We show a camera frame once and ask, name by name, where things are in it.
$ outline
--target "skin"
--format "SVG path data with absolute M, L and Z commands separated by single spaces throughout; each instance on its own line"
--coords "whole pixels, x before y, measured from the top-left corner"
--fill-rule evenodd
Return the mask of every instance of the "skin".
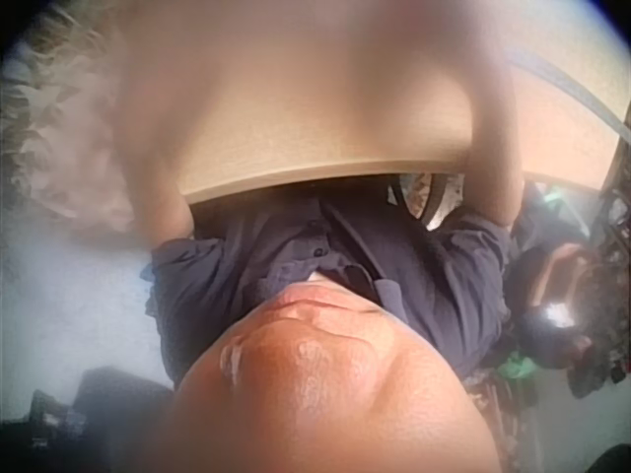
M 499 471 L 441 355 L 328 281 L 290 286 L 224 334 L 164 433 L 149 456 L 166 472 Z
M 161 41 L 170 34 L 184 41 L 196 32 L 185 19 L 188 3 L 169 12 L 158 2 L 138 27 L 145 44 L 155 49 L 158 33 Z M 374 28 L 401 46 L 430 48 L 461 79 L 474 119 L 464 205 L 509 227 L 523 188 L 511 87 L 497 48 L 470 28 L 476 20 L 467 3 L 387 2 L 387 14 L 373 12 Z M 233 3 L 204 5 L 230 10 Z M 421 34 L 417 20 L 426 25 Z M 155 248 L 192 235 L 166 159 L 176 146 L 165 130 L 174 124 L 174 104 L 210 98 L 203 88 L 212 81 L 186 46 L 170 53 L 181 64 L 158 74 L 141 39 L 135 47 L 117 137 L 139 229 Z M 190 90 L 206 92 L 190 101 Z M 208 349 L 147 448 L 143 471 L 167 473 L 499 471 L 491 435 L 441 354 L 380 307 L 316 275 L 258 307 Z

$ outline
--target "black object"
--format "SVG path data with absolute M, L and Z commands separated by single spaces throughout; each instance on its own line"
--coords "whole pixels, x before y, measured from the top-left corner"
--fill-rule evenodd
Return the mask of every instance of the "black object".
M 583 399 L 601 389 L 609 378 L 608 353 L 598 343 L 592 345 L 583 358 L 568 370 L 568 384 L 577 399 Z
M 87 372 L 72 406 L 37 391 L 29 416 L 0 428 L 3 466 L 29 473 L 132 471 L 139 443 L 171 397 L 159 384 L 113 369 Z
M 613 381 L 614 384 L 619 384 L 620 382 L 624 381 L 626 377 L 627 373 L 622 367 L 622 363 L 616 362 L 611 369 L 611 381 Z
M 606 451 L 586 473 L 629 473 L 631 445 L 622 443 Z

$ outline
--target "floor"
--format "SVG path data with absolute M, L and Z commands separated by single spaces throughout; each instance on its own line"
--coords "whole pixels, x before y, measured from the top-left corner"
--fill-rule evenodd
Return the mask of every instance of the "floor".
M 30 410 L 40 389 L 71 403 L 85 370 L 114 366 L 171 385 L 149 284 L 149 254 L 133 241 L 116 250 L 72 241 L 56 228 L 3 209 L 2 419 Z

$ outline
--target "green object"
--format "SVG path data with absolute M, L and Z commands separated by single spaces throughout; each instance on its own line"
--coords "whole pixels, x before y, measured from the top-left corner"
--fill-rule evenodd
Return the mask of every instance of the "green object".
M 506 379 L 526 379 L 538 370 L 537 365 L 529 357 L 524 357 L 520 352 L 513 352 L 497 372 Z

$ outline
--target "dark shirt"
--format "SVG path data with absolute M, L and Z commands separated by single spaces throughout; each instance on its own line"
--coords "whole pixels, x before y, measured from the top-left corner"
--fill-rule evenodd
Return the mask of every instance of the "dark shirt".
M 230 212 L 218 229 L 153 253 L 163 358 L 176 384 L 231 325 L 316 271 L 407 323 L 460 376 L 500 334 L 509 235 L 472 213 L 428 232 L 382 198 L 306 193 Z

